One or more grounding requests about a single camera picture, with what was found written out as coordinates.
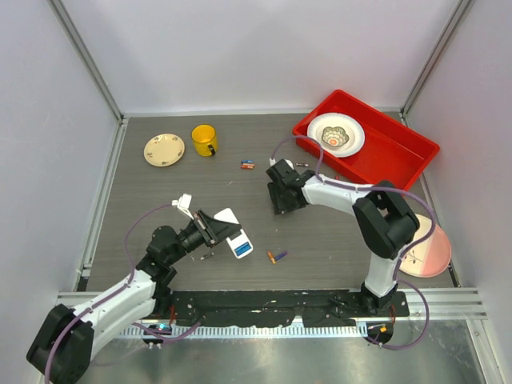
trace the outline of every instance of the yellow cup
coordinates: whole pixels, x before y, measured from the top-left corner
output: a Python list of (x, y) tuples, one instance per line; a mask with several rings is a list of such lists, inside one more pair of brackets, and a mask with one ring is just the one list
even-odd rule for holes
[(201, 124), (192, 130), (195, 150), (201, 156), (213, 156), (217, 153), (217, 132), (208, 124)]

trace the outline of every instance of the blue object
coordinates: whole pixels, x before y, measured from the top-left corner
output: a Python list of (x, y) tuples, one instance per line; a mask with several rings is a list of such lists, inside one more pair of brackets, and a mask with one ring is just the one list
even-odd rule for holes
[(234, 252), (237, 254), (237, 256), (240, 256), (241, 254), (244, 254), (248, 250), (250, 250), (250, 244), (248, 242), (246, 242), (245, 244), (242, 244), (242, 245), (238, 246), (237, 248), (235, 248)]
[(278, 254), (274, 260), (277, 261), (279, 260), (280, 258), (284, 258), (286, 255), (288, 255), (288, 252), (287, 251), (284, 251), (284, 252), (281, 252), (280, 254)]

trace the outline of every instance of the white bowl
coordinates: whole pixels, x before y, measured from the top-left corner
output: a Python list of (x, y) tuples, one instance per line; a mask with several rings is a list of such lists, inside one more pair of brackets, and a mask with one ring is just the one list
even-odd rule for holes
[[(341, 127), (349, 140), (341, 146), (332, 146), (322, 140), (327, 127)], [(346, 114), (321, 114), (314, 118), (307, 128), (307, 135), (320, 143), (322, 148), (337, 158), (346, 158), (359, 152), (365, 143), (365, 131), (361, 124)]]

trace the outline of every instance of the tabletop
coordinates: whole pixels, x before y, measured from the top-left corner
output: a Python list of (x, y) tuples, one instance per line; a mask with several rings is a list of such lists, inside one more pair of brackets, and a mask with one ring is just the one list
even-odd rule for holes
[[(236, 259), (224, 242), (215, 255), (201, 261), (209, 249), (201, 246), (177, 262), (174, 290), (286, 290), (358, 288), (370, 262), (353, 216), (324, 206), (273, 215), (267, 190), (269, 157), (276, 145), (291, 136), (302, 114), (215, 115), (169, 118), (131, 118), (122, 144), (114, 183), (106, 208), (87, 290), (100, 291), (129, 273), (123, 239), (131, 224), (145, 212), (170, 204), (184, 193), (192, 195), (190, 210), (209, 215), (231, 208), (254, 245), (254, 251)], [(199, 124), (217, 130), (218, 152), (213, 157), (196, 154), (190, 132)], [(145, 144), (157, 134), (171, 133), (185, 142), (183, 157), (172, 166), (158, 168), (143, 157)], [(276, 158), (309, 163), (316, 158), (289, 141)], [(240, 169), (240, 161), (254, 161), (253, 170)], [(322, 166), (321, 172), (335, 176)], [(423, 195), (419, 182), (411, 191)], [(414, 211), (423, 213), (416, 202)], [(128, 249), (135, 261), (145, 254), (158, 226), (176, 231), (188, 223), (175, 208), (165, 208), (145, 218), (133, 231)], [(288, 255), (273, 265), (266, 252)], [(407, 280), (420, 287), (453, 286), (447, 271), (428, 279)]]

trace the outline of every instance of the small red object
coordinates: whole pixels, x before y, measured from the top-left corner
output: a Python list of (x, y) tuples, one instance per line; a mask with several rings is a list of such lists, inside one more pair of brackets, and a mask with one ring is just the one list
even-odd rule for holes
[[(439, 152), (439, 146), (396, 122), (382, 112), (336, 90), (297, 124), (292, 132), (307, 135), (310, 122), (320, 114), (346, 114), (361, 124), (365, 143), (348, 158), (336, 158), (324, 152), (324, 163), (351, 180), (376, 184), (390, 180), (397, 188), (408, 190)], [(297, 139), (297, 145), (318, 157), (320, 150), (311, 141)]]

